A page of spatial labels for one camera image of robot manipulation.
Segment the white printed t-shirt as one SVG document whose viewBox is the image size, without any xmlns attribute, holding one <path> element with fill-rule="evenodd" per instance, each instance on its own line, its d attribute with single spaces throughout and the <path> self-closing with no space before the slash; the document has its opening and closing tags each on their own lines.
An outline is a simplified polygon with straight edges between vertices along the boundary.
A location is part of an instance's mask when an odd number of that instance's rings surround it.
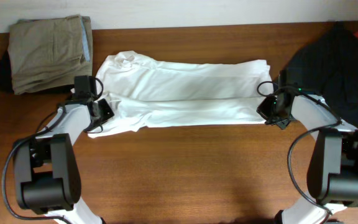
<svg viewBox="0 0 358 224">
<path fill-rule="evenodd" d="M 266 60 L 238 64 L 158 61 L 134 51 L 106 57 L 96 78 L 114 115 L 91 138 L 140 128 L 262 124 L 256 112 L 271 93 Z"/>
</svg>

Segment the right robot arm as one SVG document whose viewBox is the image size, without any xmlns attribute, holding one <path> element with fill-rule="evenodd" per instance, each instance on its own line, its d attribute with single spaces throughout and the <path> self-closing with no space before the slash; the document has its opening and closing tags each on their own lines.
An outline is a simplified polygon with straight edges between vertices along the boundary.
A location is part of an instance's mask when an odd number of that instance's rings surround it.
<svg viewBox="0 0 358 224">
<path fill-rule="evenodd" d="M 288 174 L 301 197 L 290 208 L 278 211 L 273 222 L 330 223 L 335 213 L 358 207 L 358 128 L 343 120 L 297 73 L 282 70 L 273 89 L 257 108 L 265 123 L 285 129 L 297 120 L 306 128 L 287 152 Z M 309 135 L 315 145 L 304 192 L 291 162 L 296 144 Z"/>
</svg>

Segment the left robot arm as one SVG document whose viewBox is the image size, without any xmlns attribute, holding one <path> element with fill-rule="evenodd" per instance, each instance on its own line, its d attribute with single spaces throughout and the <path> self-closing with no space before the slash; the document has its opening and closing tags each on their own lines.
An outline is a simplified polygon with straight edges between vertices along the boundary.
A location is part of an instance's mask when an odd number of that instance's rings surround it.
<svg viewBox="0 0 358 224">
<path fill-rule="evenodd" d="M 102 97 L 104 85 L 77 76 L 69 100 L 39 124 L 34 134 L 17 140 L 7 157 L 13 163 L 16 201 L 34 212 L 28 221 L 104 223 L 81 197 L 81 178 L 73 146 L 81 133 L 98 134 L 114 113 Z"/>
</svg>

